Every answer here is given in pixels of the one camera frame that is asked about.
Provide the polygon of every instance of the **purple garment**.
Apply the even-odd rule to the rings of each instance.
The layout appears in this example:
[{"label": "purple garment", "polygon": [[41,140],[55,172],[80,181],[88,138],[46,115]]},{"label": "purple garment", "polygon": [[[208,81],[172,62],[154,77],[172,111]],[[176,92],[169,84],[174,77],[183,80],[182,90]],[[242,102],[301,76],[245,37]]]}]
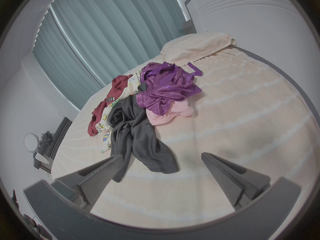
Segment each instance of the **purple garment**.
[{"label": "purple garment", "polygon": [[142,69],[141,83],[146,82],[147,89],[136,95],[140,107],[163,116],[173,101],[183,101],[201,92],[192,81],[194,76],[201,76],[202,71],[192,65],[195,72],[187,73],[175,64],[150,62]]}]

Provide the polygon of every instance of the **bed sheet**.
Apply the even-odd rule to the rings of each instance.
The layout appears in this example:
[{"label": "bed sheet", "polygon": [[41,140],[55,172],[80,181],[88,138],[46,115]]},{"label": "bed sheet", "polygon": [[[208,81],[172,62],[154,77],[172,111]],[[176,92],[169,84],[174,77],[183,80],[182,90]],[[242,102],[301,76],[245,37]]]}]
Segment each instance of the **bed sheet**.
[{"label": "bed sheet", "polygon": [[[161,63],[163,57],[150,61]],[[155,127],[175,154],[179,172],[151,172],[132,155],[122,182],[111,181],[91,213],[130,226],[176,228],[234,212],[201,160],[202,152],[210,152],[269,175],[271,184],[285,176],[301,185],[293,217],[319,171],[319,129],[302,96],[275,70],[236,48],[193,64],[203,71],[194,81],[202,92],[189,99],[194,113]],[[87,134],[91,112],[110,88],[92,96],[74,120],[56,154],[53,178],[110,156],[110,150],[100,152],[100,135]]]}]

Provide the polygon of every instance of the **mattress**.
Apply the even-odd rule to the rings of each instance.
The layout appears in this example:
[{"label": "mattress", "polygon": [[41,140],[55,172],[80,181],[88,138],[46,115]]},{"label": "mattress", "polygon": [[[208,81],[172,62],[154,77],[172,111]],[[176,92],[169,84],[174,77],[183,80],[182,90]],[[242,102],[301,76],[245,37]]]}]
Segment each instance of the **mattress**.
[{"label": "mattress", "polygon": [[[164,57],[150,61],[162,63]],[[151,172],[131,155],[122,182],[111,181],[91,213],[143,228],[184,227],[233,213],[201,160],[202,152],[210,152],[270,176],[271,184],[285,176],[302,186],[292,218],[319,171],[319,129],[302,96],[274,69],[236,48],[193,64],[203,72],[194,80],[202,92],[189,98],[194,113],[155,127],[157,137],[175,154],[179,171]],[[100,151],[101,137],[87,133],[91,112],[110,88],[93,95],[70,126],[52,166],[54,179],[110,156],[110,150]]]}]

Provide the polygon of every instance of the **teal curtain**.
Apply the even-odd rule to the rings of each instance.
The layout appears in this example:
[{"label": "teal curtain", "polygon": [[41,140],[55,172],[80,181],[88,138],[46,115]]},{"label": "teal curtain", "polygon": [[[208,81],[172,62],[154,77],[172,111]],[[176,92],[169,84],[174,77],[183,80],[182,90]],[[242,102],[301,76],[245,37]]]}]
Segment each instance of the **teal curtain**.
[{"label": "teal curtain", "polygon": [[[54,0],[51,5],[78,53],[105,85],[184,34],[185,19],[177,0]],[[51,81],[81,109],[102,86],[77,61],[77,53],[65,51],[68,43],[62,35],[49,42],[47,36],[58,35],[55,26],[49,26],[55,24],[51,18],[52,12],[45,15],[33,53]]]}]

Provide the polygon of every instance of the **red garment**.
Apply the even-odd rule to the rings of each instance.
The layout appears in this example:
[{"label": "red garment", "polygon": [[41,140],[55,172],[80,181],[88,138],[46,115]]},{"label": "red garment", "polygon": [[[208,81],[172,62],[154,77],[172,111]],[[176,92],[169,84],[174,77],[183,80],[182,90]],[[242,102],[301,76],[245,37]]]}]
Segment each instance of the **red garment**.
[{"label": "red garment", "polygon": [[133,75],[118,75],[112,80],[112,87],[106,98],[99,103],[99,105],[92,112],[92,119],[88,126],[88,134],[92,137],[98,134],[96,124],[100,122],[102,118],[103,110],[114,100],[120,97],[123,90],[128,87],[128,79]]}]

